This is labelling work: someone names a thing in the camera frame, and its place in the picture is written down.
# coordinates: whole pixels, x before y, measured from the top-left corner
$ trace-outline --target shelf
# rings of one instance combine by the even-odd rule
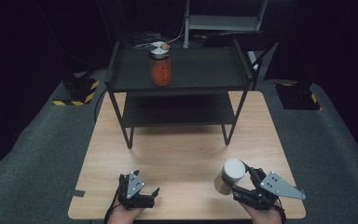
[[[198,16],[188,18],[190,30],[254,31],[261,20],[257,17]]]
[[[172,81],[167,86],[157,87],[150,77],[147,55],[147,50],[122,50],[117,56],[109,88],[114,92],[243,91],[248,81],[234,48],[171,49]]]
[[[123,123],[129,127],[232,124],[227,91],[127,93]]]

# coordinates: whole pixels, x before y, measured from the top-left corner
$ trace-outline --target dark background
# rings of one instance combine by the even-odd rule
[[[184,10],[185,0],[0,0],[0,160],[64,76],[106,67],[113,43],[131,45],[135,32],[177,37]],[[255,0],[191,5],[196,14],[257,10]],[[315,83],[358,142],[358,0],[269,0],[261,29],[280,38],[267,78],[300,80],[312,58]]]

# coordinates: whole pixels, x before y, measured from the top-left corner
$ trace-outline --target cable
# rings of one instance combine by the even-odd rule
[[[72,59],[74,59],[76,61],[79,61],[81,63],[87,64],[87,65],[90,65],[90,66],[93,66],[93,67],[97,67],[97,68],[104,68],[102,66],[95,65],[95,64],[92,64],[92,63],[87,63],[87,62],[85,62],[83,60],[80,60],[77,57],[73,56],[72,54],[70,54],[70,53],[66,52],[65,50],[63,50],[63,48],[60,46],[60,42],[58,41],[57,36],[54,34],[53,29],[51,28],[51,26],[50,26],[50,24],[48,22],[48,18],[46,18],[45,13],[43,13],[42,7],[39,5],[39,3],[36,0],[34,0],[34,1],[36,2],[37,9],[39,10],[40,14],[42,15],[43,21],[45,22],[46,26],[48,27],[48,30],[51,32],[51,35],[52,35],[57,47],[60,49],[60,51],[62,53],[64,53],[65,55],[67,55],[67,56],[71,57]]]
[[[110,37],[109,31],[107,30],[107,25],[106,25],[105,19],[103,18],[103,12],[101,10],[100,1],[98,1],[98,0],[95,0],[95,1],[97,2],[98,9],[100,10],[101,18],[103,19],[103,26],[105,28],[107,38],[109,39],[110,48],[113,50],[114,44],[111,41],[111,37]]]
[[[186,24],[186,9],[185,9],[185,15],[183,17],[182,29],[180,30],[179,35],[175,39],[167,41],[167,43],[172,43],[173,41],[175,41],[175,40],[179,39],[180,37],[184,36],[184,35],[182,35],[182,32],[183,32],[183,29],[185,28],[185,24]],[[133,49],[138,49],[138,48],[141,48],[141,47],[148,46],[148,45],[150,45],[152,43],[139,44],[139,45],[133,46],[132,48]]]
[[[112,214],[113,209],[118,207],[118,205],[117,206],[113,206],[113,205],[115,204],[116,198],[118,196],[118,191],[120,190],[120,188],[121,188],[121,184],[118,185],[116,193],[115,193],[115,197],[113,198],[113,201],[112,201],[112,204],[109,206],[109,208],[106,211],[105,217],[103,219],[103,224],[107,223],[107,221],[109,220],[110,214]]]
[[[103,97],[103,95],[104,95],[105,92],[106,92],[106,87],[105,87],[105,89],[103,90],[103,93],[101,93],[100,97],[98,98],[97,104],[95,104],[95,109],[94,109],[94,123],[97,122],[97,108],[98,108],[98,104],[100,103],[101,98]]]
[[[209,6],[211,5],[211,3],[212,3],[212,0],[209,0],[209,3],[208,3],[208,5],[205,7],[205,9],[203,10],[202,15],[205,15],[205,13],[206,13],[206,11],[208,10],[208,8],[209,8]]]
[[[156,37],[152,33],[137,33],[135,32],[135,45],[141,45],[142,43],[155,42],[157,41]]]
[[[279,202],[279,206],[280,206],[280,208],[283,208],[283,206],[282,206],[282,202],[281,202],[281,199],[280,199],[280,198],[278,198],[278,202]]]

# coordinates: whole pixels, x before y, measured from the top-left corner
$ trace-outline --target human hand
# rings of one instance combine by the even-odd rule
[[[249,213],[254,224],[282,224],[281,215],[273,207],[269,210],[256,210],[245,203],[240,204]]]
[[[115,200],[113,206],[115,208],[107,221],[108,224],[131,224],[145,210],[144,208],[127,209],[120,205],[118,200]]]

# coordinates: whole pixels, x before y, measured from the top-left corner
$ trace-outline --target red jar contents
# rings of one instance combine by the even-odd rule
[[[156,86],[165,86],[171,82],[171,63],[169,59],[155,61],[151,69],[153,83]]]

